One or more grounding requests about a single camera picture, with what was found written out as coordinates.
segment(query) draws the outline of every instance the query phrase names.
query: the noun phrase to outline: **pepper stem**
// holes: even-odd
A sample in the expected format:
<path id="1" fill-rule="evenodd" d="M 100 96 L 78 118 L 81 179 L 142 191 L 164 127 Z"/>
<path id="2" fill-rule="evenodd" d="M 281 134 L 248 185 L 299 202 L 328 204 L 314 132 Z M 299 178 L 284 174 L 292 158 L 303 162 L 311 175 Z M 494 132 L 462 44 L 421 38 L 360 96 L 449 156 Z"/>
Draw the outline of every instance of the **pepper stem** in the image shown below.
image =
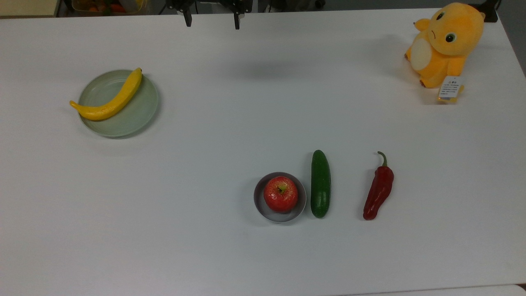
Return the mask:
<path id="1" fill-rule="evenodd" d="M 385 154 L 383 154 L 382 152 L 378 151 L 378 154 L 382 155 L 383 157 L 383 163 L 382 163 L 382 166 L 387 166 L 387 157 Z"/>

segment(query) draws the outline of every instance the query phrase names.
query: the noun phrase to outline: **chili pepper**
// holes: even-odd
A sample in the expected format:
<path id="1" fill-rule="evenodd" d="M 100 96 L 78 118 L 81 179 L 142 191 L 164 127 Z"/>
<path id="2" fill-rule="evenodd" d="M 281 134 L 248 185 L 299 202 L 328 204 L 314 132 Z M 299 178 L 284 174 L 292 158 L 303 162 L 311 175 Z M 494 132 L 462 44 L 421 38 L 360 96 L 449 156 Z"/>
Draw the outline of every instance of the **chili pepper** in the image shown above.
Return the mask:
<path id="1" fill-rule="evenodd" d="M 386 155 L 380 151 L 378 151 L 378 154 L 382 155 L 383 164 L 375 171 L 375 178 L 372 180 L 371 189 L 369 190 L 367 201 L 363 207 L 363 218 L 365 220 L 373 220 L 376 218 L 380 206 L 391 193 L 393 180 L 395 178 L 393 171 L 387 167 Z"/>

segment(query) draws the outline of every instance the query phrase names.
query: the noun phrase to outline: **plush toy eye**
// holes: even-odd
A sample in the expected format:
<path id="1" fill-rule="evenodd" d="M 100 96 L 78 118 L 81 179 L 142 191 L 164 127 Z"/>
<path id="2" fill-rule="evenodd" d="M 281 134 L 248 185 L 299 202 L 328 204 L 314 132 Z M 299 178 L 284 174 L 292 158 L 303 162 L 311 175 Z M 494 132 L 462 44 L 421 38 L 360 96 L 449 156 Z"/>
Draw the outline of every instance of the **plush toy eye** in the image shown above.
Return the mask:
<path id="1" fill-rule="evenodd" d="M 457 39 L 455 33 L 449 33 L 448 35 L 446 35 L 446 42 L 453 42 L 455 41 L 455 39 Z"/>

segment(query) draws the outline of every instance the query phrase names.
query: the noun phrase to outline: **plate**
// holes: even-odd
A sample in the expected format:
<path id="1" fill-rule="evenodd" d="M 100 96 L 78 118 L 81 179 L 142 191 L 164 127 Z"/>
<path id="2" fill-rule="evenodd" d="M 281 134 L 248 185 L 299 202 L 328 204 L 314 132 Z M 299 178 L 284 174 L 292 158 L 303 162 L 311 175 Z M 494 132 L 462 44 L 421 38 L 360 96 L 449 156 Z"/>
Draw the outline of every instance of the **plate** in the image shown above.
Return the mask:
<path id="1" fill-rule="evenodd" d="M 278 176 L 284 176 L 291 179 L 298 189 L 298 202 L 296 203 L 296 206 L 294 206 L 294 208 L 287 213 L 274 212 L 268 207 L 267 203 L 265 202 L 265 198 L 263 197 L 263 189 L 265 188 L 265 185 L 267 185 L 268 181 Z M 301 182 L 296 177 L 284 172 L 275 172 L 270 173 L 259 180 L 256 188 L 254 189 L 254 204 L 256 204 L 256 208 L 258 209 L 259 213 L 261 213 L 261 215 L 267 220 L 275 223 L 284 223 L 292 221 L 303 212 L 305 205 L 307 204 L 307 194 L 305 193 L 303 184 L 301 184 Z"/>
<path id="2" fill-rule="evenodd" d="M 130 70 L 115 70 L 93 79 L 82 91 L 78 103 L 83 106 L 102 106 L 120 91 Z M 144 127 L 157 111 L 159 96 L 154 84 L 144 74 L 139 89 L 131 100 L 112 117 L 92 121 L 80 116 L 90 130 L 106 137 L 122 137 Z"/>

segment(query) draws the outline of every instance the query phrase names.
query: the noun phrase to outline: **green plate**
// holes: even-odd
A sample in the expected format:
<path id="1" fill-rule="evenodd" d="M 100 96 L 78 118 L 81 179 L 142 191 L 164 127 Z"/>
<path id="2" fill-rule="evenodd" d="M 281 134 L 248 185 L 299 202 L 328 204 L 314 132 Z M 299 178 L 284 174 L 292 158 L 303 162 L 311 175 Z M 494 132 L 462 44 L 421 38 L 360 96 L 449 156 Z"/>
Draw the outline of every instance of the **green plate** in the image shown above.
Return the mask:
<path id="1" fill-rule="evenodd" d="M 130 70 L 116 70 L 93 79 L 82 91 L 78 103 L 83 106 L 102 106 L 111 101 L 122 88 Z M 157 110 L 159 97 L 154 84 L 143 75 L 139 89 L 117 114 L 106 120 L 92 121 L 80 116 L 90 130 L 106 137 L 122 137 L 144 127 Z"/>

